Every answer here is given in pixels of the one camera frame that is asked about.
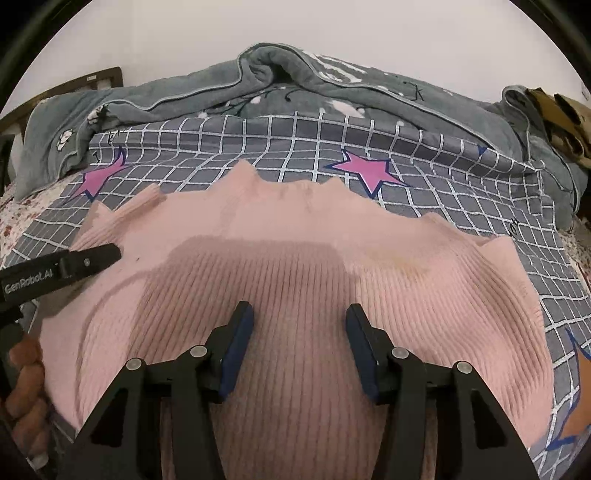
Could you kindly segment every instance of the grey blanket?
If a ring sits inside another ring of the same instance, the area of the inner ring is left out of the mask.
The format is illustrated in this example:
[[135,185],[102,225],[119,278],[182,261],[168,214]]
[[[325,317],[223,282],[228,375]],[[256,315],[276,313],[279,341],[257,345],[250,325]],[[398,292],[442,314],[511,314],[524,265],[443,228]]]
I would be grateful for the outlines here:
[[39,104],[27,126],[15,198],[19,202],[71,169],[85,166],[88,142],[97,132],[233,104],[274,83],[297,91],[287,97],[268,94],[247,108],[238,102],[236,109],[226,113],[244,118],[320,108],[342,113],[326,101],[345,100],[364,118],[392,124],[403,121],[417,130],[477,142],[512,158],[522,156],[507,121],[486,111],[485,104],[400,75],[289,46],[258,44],[235,61],[187,76],[137,87],[69,93]]
[[587,188],[587,170],[550,144],[544,121],[521,85],[503,90],[499,103],[486,107],[506,118],[524,146],[524,158],[541,171],[544,193],[554,200],[556,228],[568,229]]

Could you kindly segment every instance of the human hand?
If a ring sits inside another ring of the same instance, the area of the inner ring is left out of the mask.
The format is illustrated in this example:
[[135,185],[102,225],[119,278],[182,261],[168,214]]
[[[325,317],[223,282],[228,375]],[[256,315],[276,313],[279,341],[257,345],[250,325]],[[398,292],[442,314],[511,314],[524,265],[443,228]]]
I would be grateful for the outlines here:
[[19,450],[34,458],[47,452],[50,432],[46,421],[48,405],[43,394],[45,370],[41,345],[30,335],[8,353],[11,366],[18,370],[18,380],[0,410],[12,425],[12,438]]

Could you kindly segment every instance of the pink star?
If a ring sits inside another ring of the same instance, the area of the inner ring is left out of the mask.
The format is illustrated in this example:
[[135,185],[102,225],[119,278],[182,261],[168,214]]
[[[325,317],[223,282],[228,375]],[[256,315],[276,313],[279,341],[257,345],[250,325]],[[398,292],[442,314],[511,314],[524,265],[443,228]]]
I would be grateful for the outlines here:
[[109,178],[127,168],[125,164],[125,152],[123,148],[119,147],[117,160],[107,167],[97,168],[96,170],[87,171],[82,175],[82,185],[70,196],[68,200],[78,197],[78,195],[84,193],[88,199],[93,202],[96,196],[99,194],[102,187],[105,185]]
[[382,183],[385,182],[402,187],[409,186],[388,171],[390,160],[369,160],[346,150],[343,150],[343,155],[346,158],[345,161],[333,163],[328,165],[327,168],[355,173],[370,198],[375,198],[382,187]]

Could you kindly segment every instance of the pink knit sweater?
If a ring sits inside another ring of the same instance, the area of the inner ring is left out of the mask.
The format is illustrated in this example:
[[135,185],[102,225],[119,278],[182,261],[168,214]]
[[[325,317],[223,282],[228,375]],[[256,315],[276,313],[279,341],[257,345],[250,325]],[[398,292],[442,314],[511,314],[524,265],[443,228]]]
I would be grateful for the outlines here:
[[361,389],[344,326],[354,302],[423,361],[471,362],[527,446],[547,427],[543,318],[509,237],[393,215],[338,179],[268,183],[241,162],[204,192],[95,203],[73,248],[107,242],[119,262],[63,307],[42,302],[47,391],[76,427],[126,360],[175,358],[240,300],[255,331],[236,390],[212,409],[231,480],[371,477],[386,407]]

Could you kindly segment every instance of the white grid pattern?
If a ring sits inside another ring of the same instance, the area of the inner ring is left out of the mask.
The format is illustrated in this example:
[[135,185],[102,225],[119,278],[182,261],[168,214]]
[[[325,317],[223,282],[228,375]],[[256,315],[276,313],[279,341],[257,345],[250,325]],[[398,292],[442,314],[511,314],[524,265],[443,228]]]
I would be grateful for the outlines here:
[[[342,149],[346,148],[368,158],[389,157],[392,173],[411,186],[383,185],[376,201],[386,210],[405,216],[435,211],[460,230],[486,236],[507,234],[516,219],[515,245],[540,294],[554,368],[558,371],[566,365],[568,372],[570,388],[565,390],[564,382],[556,380],[546,444],[554,438],[559,417],[564,420],[564,409],[570,408],[579,391],[577,372],[571,371],[569,362],[573,348],[570,342],[563,342],[561,332],[571,329],[577,341],[589,349],[591,303],[564,256],[553,225],[551,202],[540,192],[534,168],[491,150],[471,158],[466,152],[473,144],[464,140],[422,131],[417,135],[415,130],[399,126],[392,132],[380,131],[373,121],[338,120],[324,114],[315,118],[296,112],[249,120],[186,117],[178,128],[170,128],[170,122],[175,121],[130,127],[115,135],[95,135],[90,152],[98,155],[91,157],[97,160],[92,166],[109,164],[120,146],[127,150],[129,165],[106,183],[99,200],[116,208],[146,183],[158,183],[165,192],[205,189],[240,158],[250,161],[267,180],[323,181],[338,177],[348,188],[362,193],[355,176],[326,168],[342,161]],[[278,125],[285,128],[281,135],[274,129]],[[303,125],[309,132],[299,130]],[[327,127],[337,135],[329,135]],[[140,140],[131,141],[131,134],[141,134]],[[174,141],[168,142],[165,135],[174,136]],[[376,141],[380,137],[383,144]],[[457,166],[466,160],[469,168]],[[481,175],[475,174],[477,168]],[[8,257],[7,266],[71,244],[90,206],[85,197],[66,202],[79,185],[80,180],[70,184],[31,224]],[[558,466],[569,458],[569,451],[569,445],[561,447],[552,465],[547,465],[545,445],[537,451],[532,448],[530,454],[541,477],[553,479]]]

